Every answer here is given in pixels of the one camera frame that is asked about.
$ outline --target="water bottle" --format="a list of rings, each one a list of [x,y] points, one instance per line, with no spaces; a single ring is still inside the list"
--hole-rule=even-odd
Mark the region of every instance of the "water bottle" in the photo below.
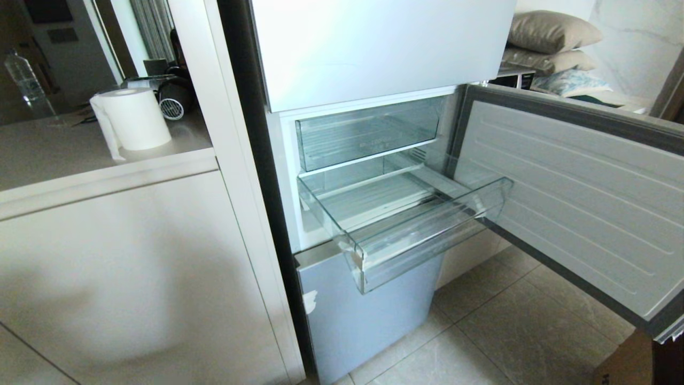
[[[40,86],[29,61],[19,56],[15,49],[8,52],[5,67],[19,87],[25,101],[32,102],[45,98],[45,91]]]

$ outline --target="beige pillow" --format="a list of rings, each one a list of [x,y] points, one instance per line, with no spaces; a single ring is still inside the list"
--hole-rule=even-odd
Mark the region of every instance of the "beige pillow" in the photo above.
[[[552,11],[516,14],[508,33],[511,44],[543,53],[570,51],[601,39],[601,31],[589,22]]]
[[[536,69],[539,75],[544,76],[566,69],[589,71],[596,68],[594,60],[580,50],[547,55],[523,48],[507,47],[503,51],[503,61],[508,64]]]

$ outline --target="white refrigerator door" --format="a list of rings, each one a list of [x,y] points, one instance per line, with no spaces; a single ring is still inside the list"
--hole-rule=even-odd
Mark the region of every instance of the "white refrigerator door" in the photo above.
[[[514,181],[497,225],[628,318],[648,326],[673,312],[684,293],[684,127],[503,87],[466,95],[456,178],[479,169]],[[670,319],[684,309],[674,307]]]
[[[515,0],[252,0],[272,112],[492,79]]]

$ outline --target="transparent drawer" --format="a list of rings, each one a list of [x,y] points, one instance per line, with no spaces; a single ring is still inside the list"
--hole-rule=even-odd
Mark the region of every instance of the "transparent drawer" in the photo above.
[[[305,171],[435,139],[446,96],[317,116],[296,122]]]
[[[304,209],[346,252],[367,293],[495,222],[512,182],[468,188],[394,153],[300,177],[298,185]]]

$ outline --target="refrigerator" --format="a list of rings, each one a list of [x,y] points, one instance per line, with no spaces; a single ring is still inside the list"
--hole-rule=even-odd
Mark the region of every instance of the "refrigerator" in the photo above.
[[[221,1],[302,355],[330,384],[490,229],[655,340],[684,330],[684,129],[488,85],[515,1]]]

